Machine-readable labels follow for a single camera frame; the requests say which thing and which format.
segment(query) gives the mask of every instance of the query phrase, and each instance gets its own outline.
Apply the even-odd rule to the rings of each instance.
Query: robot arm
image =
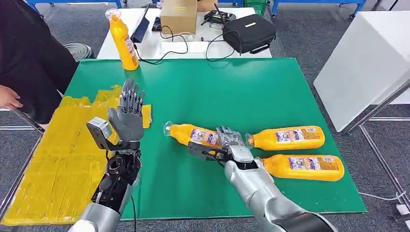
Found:
[[[125,81],[117,110],[110,108],[107,112],[108,121],[118,134],[118,144],[108,140],[112,132],[107,121],[96,117],[86,124],[97,146],[107,153],[113,151],[114,155],[107,156],[105,173],[91,197],[92,203],[86,206],[69,232],[115,231],[138,182],[141,168],[139,140],[144,135],[141,112],[144,92],[138,97],[138,85],[133,83],[133,79]]]
[[[243,146],[238,132],[224,127],[217,130],[222,149],[189,142],[188,151],[205,160],[224,163],[226,178],[263,232],[337,232],[324,217],[306,211],[280,192],[260,159]]]
[[[138,85],[124,83],[117,110],[108,110],[108,120],[117,132],[117,145],[108,141],[111,129],[103,119],[87,123],[97,146],[113,151],[101,182],[80,219],[69,232],[112,232],[116,230],[122,211],[138,181],[141,168],[139,139],[142,127],[142,100],[137,97]],[[337,232],[319,214],[301,208],[287,199],[275,186],[259,158],[254,158],[243,144],[241,135],[229,128],[217,128],[221,149],[189,142],[188,152],[205,160],[217,161],[225,176],[235,186],[247,208],[255,216],[263,232]]]

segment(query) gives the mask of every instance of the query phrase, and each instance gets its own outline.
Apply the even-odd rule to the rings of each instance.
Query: gray carpet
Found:
[[[370,10],[374,0],[368,0],[364,10]],[[145,1],[130,1],[129,7],[139,7]],[[44,14],[44,19],[50,26],[54,36],[62,43],[85,43],[92,47],[97,54],[108,31],[108,22],[104,12],[115,7],[97,5],[66,5],[38,4],[38,9]],[[277,18],[273,23],[278,28],[278,37],[271,44],[273,57],[295,57],[301,70],[318,102],[338,148],[352,174],[359,191],[384,197],[395,195],[393,184],[385,174],[373,154],[364,136],[358,131],[352,135],[336,133],[332,123],[313,87],[313,81],[330,56],[334,47],[350,24],[349,14],[354,5],[336,4],[291,4],[281,3]],[[381,113],[383,116],[410,116],[407,105],[389,106]],[[0,117],[0,124],[14,124],[15,117]],[[406,123],[367,123],[366,128],[380,151],[385,155],[397,178],[406,190],[410,184],[410,161],[406,154],[410,147],[406,143],[410,134],[410,124]],[[7,159],[6,169],[0,170],[0,193],[6,193],[14,176],[18,173],[24,159],[36,140],[34,132],[0,133],[0,139],[13,141],[14,144],[0,145],[0,161]],[[347,214],[326,216],[341,232],[405,232],[405,225],[392,220],[397,215],[395,209],[397,201],[386,202],[367,196],[362,197],[367,214]],[[27,226],[1,227],[0,231],[42,231],[62,232],[69,226]],[[117,231],[132,232],[131,221],[121,222]],[[257,224],[253,218],[212,219],[212,220],[153,220],[138,221],[139,232],[190,232],[190,231],[227,231],[227,232],[256,232]]]

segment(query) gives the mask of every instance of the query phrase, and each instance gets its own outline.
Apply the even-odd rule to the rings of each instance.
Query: green table mat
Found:
[[[226,125],[242,134],[268,128],[316,125],[325,134],[318,149],[263,151],[274,154],[327,154],[340,157],[327,124],[293,58],[238,58],[211,63],[205,59],[141,62],[124,71],[118,60],[80,63],[66,95],[94,100],[99,89],[135,78],[152,104],[153,122],[141,139],[140,182],[133,192],[137,218],[220,218],[251,216],[223,169],[215,162],[189,155],[163,125],[189,123],[213,129]],[[366,207],[345,166],[336,182],[274,178],[289,199],[306,210],[321,213],[363,213]],[[132,204],[122,219],[133,219]]]

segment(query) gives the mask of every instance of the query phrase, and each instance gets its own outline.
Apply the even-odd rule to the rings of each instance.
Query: black carrying case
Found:
[[[226,22],[222,32],[223,40],[238,53],[261,52],[276,38],[275,26],[257,14]]]

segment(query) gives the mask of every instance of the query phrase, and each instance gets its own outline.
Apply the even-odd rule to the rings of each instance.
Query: plastic bottle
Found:
[[[266,151],[313,149],[323,143],[323,131],[317,126],[266,129],[254,135],[245,134],[247,147],[258,147]]]
[[[114,43],[119,52],[122,67],[132,71],[138,68],[137,54],[134,44],[128,36],[128,28],[120,19],[121,12],[118,9],[109,9],[105,12],[105,17],[110,20],[110,32],[113,35]]]
[[[211,147],[220,147],[216,131],[196,127],[191,124],[177,125],[168,121],[164,125],[164,135],[174,137],[185,146],[188,146],[188,142],[194,142]]]
[[[336,156],[274,155],[262,162],[278,178],[338,181],[345,173],[342,161]]]

